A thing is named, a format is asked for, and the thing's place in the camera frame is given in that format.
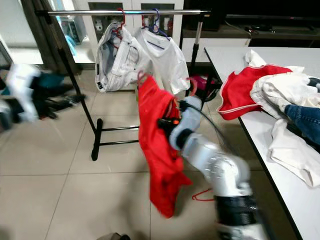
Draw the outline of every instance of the clothing rack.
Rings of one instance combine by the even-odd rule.
[[[65,65],[65,68],[69,74],[69,77],[71,79],[71,82],[74,86],[74,89],[78,95],[81,94],[80,88],[78,86],[77,80],[72,72],[72,69],[70,67],[70,64],[67,59],[67,55],[65,50],[62,47],[62,44],[57,37],[57,33],[53,27],[53,22],[51,19],[51,16],[67,16],[67,15],[80,15],[80,16],[122,16],[125,15],[198,15],[198,25],[195,35],[195,41],[193,45],[192,50],[192,58],[191,58],[191,66],[190,66],[190,75],[193,73],[195,64],[196,64],[196,57],[199,49],[199,40],[201,36],[201,30],[202,30],[202,24],[204,17],[209,16],[211,14],[210,10],[159,10],[158,13],[156,10],[74,10],[74,11],[36,11],[35,12],[38,16],[44,17],[47,24],[49,25],[54,41],[57,47],[57,51],[62,59],[63,64]],[[201,101],[202,106],[205,103],[205,100],[207,98],[207,94],[209,92],[210,84],[212,81],[212,76],[209,75],[205,90],[202,95]],[[103,128],[103,120],[99,118],[96,121],[96,127],[92,120],[92,117],[89,113],[89,110],[87,108],[86,102],[84,100],[81,101],[81,105],[83,107],[83,110],[85,112],[85,115],[89,121],[89,124],[92,128],[92,131],[94,133],[94,143],[93,143],[93,149],[91,152],[91,158],[93,161],[96,161],[98,159],[99,155],[99,148],[100,146],[108,146],[108,145],[117,145],[117,144],[130,144],[130,143],[137,143],[139,140],[127,140],[127,141],[110,141],[110,142],[101,142],[101,133],[102,132],[109,132],[109,131],[117,131],[117,130],[129,130],[129,129],[138,129],[139,126],[126,126],[126,127],[113,127],[113,128]]]

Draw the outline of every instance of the white wall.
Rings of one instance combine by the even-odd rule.
[[[0,0],[0,34],[10,47],[37,47],[19,0]]]

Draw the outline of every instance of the clothes hanger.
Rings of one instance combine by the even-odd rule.
[[[152,32],[154,34],[158,34],[158,33],[161,33],[163,36],[166,37],[166,39],[168,41],[170,41],[170,38],[168,37],[168,35],[164,32],[164,31],[161,31],[160,30],[160,27],[157,26],[157,21],[159,20],[160,18],[160,14],[159,14],[159,11],[157,8],[153,8],[152,10],[155,10],[156,11],[156,19],[154,20],[154,23],[153,23],[153,26],[152,26]]]
[[[164,36],[166,37],[166,39],[167,39],[168,41],[170,41],[170,38],[168,37],[168,35],[167,35],[165,32],[161,31],[161,30],[159,29],[159,27],[157,26],[157,21],[158,21],[159,18],[160,18],[158,9],[157,9],[157,8],[153,8],[152,10],[155,10],[156,13],[157,13],[157,16],[156,16],[156,19],[155,19],[154,22],[153,22],[153,25],[152,25],[152,26],[143,26],[142,29],[148,28],[148,30],[149,30],[150,32],[154,33],[154,34],[161,33],[162,35],[164,35]],[[159,46],[159,45],[157,45],[157,44],[155,44],[155,43],[153,43],[153,42],[151,42],[151,41],[148,41],[148,40],[147,40],[147,42],[148,42],[149,44],[152,44],[152,45],[156,46],[157,48],[160,48],[160,49],[162,49],[162,50],[165,50],[162,46]]]
[[[122,12],[122,16],[123,16],[123,21],[121,22],[120,26],[117,27],[116,29],[113,29],[112,32],[115,33],[115,35],[122,40],[122,36],[120,35],[120,31],[122,30],[122,26],[126,23],[126,15],[124,10],[121,7],[117,8],[118,11]]]

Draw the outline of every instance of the white t-shirt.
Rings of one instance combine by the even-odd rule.
[[[163,86],[174,95],[190,88],[186,59],[172,38],[168,40],[141,27],[135,29],[133,36],[150,56],[160,88]]]

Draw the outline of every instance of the pile of clothes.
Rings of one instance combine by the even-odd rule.
[[[270,158],[309,186],[320,185],[320,79],[304,67],[267,64],[253,50],[245,59],[249,66],[222,85],[217,112],[225,120],[262,110],[273,116]]]

